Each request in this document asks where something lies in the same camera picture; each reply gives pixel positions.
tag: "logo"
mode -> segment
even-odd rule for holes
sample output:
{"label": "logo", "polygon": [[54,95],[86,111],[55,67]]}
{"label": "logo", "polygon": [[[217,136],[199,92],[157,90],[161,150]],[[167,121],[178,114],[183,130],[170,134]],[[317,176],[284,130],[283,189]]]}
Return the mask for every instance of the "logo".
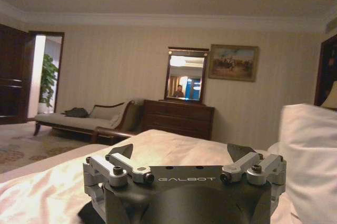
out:
{"label": "logo", "polygon": [[159,178],[158,181],[213,181],[216,178]]}

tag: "carpet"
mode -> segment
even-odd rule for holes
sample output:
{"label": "carpet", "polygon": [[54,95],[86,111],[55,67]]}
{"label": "carpet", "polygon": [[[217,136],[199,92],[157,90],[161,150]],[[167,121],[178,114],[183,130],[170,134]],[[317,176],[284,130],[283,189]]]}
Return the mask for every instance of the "carpet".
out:
{"label": "carpet", "polygon": [[0,174],[90,143],[90,136],[42,126],[33,136],[35,123],[0,125]]}

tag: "green plant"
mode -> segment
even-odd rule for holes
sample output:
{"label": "green plant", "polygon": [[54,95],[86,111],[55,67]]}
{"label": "green plant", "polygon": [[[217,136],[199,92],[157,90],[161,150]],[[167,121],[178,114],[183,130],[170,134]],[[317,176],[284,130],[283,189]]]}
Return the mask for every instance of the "green plant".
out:
{"label": "green plant", "polygon": [[52,87],[55,84],[54,80],[57,80],[55,76],[55,73],[57,72],[58,68],[53,64],[53,58],[48,54],[44,54],[39,102],[45,103],[47,107],[52,106],[50,103],[54,94]]}

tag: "white bedsheet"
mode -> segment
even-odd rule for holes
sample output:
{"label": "white bedsheet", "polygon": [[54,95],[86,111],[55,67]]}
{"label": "white bedsheet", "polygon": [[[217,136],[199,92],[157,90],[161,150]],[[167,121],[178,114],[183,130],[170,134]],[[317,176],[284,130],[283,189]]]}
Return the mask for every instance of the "white bedsheet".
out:
{"label": "white bedsheet", "polygon": [[[232,159],[224,144],[149,130],[114,147],[134,144],[140,165],[226,165]],[[92,153],[104,156],[112,147]],[[0,184],[0,223],[81,223],[79,210],[90,201],[84,193],[79,157],[43,172]],[[286,194],[272,216],[273,224],[296,223]]]}

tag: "mirror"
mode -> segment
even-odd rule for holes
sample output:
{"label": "mirror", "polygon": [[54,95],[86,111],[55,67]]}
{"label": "mirror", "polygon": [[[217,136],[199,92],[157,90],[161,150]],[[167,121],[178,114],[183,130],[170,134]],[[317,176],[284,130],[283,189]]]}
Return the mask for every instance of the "mirror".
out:
{"label": "mirror", "polygon": [[164,99],[202,102],[208,49],[169,47]]}

